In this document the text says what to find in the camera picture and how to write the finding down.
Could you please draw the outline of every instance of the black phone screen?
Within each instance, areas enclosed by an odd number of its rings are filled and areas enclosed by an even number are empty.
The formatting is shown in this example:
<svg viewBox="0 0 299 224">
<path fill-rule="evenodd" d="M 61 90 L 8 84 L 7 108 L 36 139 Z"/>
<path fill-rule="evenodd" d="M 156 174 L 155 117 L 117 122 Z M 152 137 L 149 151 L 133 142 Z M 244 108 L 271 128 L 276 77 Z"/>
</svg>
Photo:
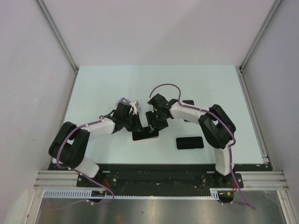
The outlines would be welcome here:
<svg viewBox="0 0 299 224">
<path fill-rule="evenodd" d="M 200 136 L 176 138 L 176 143 L 179 150 L 204 148 L 204 142 Z"/>
<path fill-rule="evenodd" d="M 150 133 L 149 127 L 145 127 L 143 132 L 132 132 L 133 141 L 140 141 L 143 139 L 153 139 L 159 137 L 159 131 L 154 130 Z"/>
</svg>

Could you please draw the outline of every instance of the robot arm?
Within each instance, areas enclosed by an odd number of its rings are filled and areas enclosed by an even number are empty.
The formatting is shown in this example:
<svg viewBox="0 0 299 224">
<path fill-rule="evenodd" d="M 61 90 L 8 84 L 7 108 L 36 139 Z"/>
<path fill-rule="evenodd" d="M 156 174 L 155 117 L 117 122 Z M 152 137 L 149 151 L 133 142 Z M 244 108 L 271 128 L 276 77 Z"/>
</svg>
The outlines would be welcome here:
<svg viewBox="0 0 299 224">
<path fill-rule="evenodd" d="M 87 143 L 102 135 L 118 132 L 122 128 L 126 128 L 130 132 L 142 131 L 143 127 L 139 120 L 137 106 L 138 101 L 120 102 L 112 116 L 106 115 L 100 118 L 99 122 L 93 122 L 93 124 L 79 128 L 63 146 L 59 158 L 60 162 L 91 178 L 95 177 L 99 171 L 99 166 L 85 157 Z M 71 122 L 65 122 L 62 125 L 49 148 L 49 155 L 57 158 L 63 141 L 76 127 Z"/>
<path fill-rule="evenodd" d="M 214 117 L 206 112 L 195 109 L 196 107 L 183 107 L 176 99 L 167 101 L 160 94 L 151 98 L 149 104 L 153 105 L 153 111 L 146 112 L 146 116 L 151 129 L 162 130 L 166 128 L 168 126 L 166 121 L 168 118 L 184 119 L 199 124 L 207 142 L 214 147 L 216 171 L 222 176 L 230 174 L 228 145 L 231 144 L 230 141 L 232 139 L 223 125 L 214 123 Z M 214 113 L 225 123 L 232 133 L 235 132 L 236 128 L 233 122 L 219 105 L 213 105 L 204 111 Z"/>
</svg>

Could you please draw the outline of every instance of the white wall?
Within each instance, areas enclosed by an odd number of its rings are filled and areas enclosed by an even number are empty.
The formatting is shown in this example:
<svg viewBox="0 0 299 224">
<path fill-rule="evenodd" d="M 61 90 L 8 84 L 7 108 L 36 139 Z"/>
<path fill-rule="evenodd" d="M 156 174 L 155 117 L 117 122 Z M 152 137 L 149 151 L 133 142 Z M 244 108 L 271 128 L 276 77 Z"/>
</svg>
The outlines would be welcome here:
<svg viewBox="0 0 299 224">
<path fill-rule="evenodd" d="M 299 1 L 283 3 L 245 69 L 271 158 L 299 208 Z"/>
<path fill-rule="evenodd" d="M 79 65 L 240 65 L 274 0 L 45 0 Z"/>
<path fill-rule="evenodd" d="M 33 0 L 0 2 L 0 223 L 34 185 L 74 74 Z"/>
</svg>

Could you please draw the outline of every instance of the stainless steel floor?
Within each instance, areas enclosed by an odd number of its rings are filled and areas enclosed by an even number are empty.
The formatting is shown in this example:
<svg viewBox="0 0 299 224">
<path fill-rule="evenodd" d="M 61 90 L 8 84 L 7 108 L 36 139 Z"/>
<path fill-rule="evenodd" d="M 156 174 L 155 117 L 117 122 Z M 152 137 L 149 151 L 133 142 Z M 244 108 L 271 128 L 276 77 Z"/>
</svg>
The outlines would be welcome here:
<svg viewBox="0 0 299 224">
<path fill-rule="evenodd" d="M 75 200 L 43 199 L 37 224 L 285 224 L 275 191 L 245 193 L 256 207 L 223 205 L 214 200 L 116 200 L 110 205 L 78 203 Z"/>
</svg>

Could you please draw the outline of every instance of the red wire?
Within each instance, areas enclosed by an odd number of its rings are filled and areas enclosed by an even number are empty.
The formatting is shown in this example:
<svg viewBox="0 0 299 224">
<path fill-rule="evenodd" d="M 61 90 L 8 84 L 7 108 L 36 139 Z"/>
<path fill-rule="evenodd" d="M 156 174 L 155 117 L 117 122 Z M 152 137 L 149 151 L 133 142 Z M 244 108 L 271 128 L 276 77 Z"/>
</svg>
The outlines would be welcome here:
<svg viewBox="0 0 299 224">
<path fill-rule="evenodd" d="M 238 190 L 237 185 L 235 184 L 235 182 L 233 182 L 233 187 L 234 187 L 234 193 Z"/>
<path fill-rule="evenodd" d="M 106 183 L 106 187 L 108 187 L 110 189 L 110 184 L 109 184 L 108 180 L 104 179 L 104 182 Z"/>
</svg>

